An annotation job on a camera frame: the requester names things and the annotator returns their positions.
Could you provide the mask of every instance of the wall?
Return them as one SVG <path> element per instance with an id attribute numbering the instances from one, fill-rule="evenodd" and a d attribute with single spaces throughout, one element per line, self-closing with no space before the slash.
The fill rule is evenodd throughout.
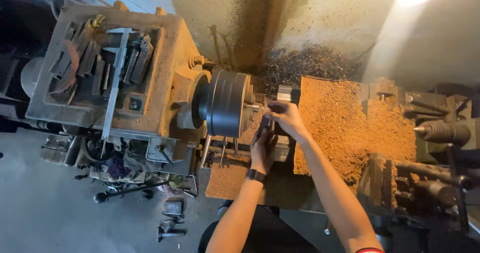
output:
<path id="1" fill-rule="evenodd" d="M 115 0 L 81 0 L 113 4 Z M 478 0 L 123 0 L 133 11 L 182 16 L 210 59 L 255 73 L 272 50 L 320 44 L 361 62 L 363 81 L 386 75 L 410 88 L 475 85 Z"/>

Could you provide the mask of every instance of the bolt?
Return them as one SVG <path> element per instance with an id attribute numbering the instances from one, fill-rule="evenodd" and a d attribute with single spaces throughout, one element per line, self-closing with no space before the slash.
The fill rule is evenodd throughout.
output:
<path id="1" fill-rule="evenodd" d="M 205 58 L 203 56 L 194 56 L 193 63 L 195 65 L 203 65 L 205 63 Z"/>

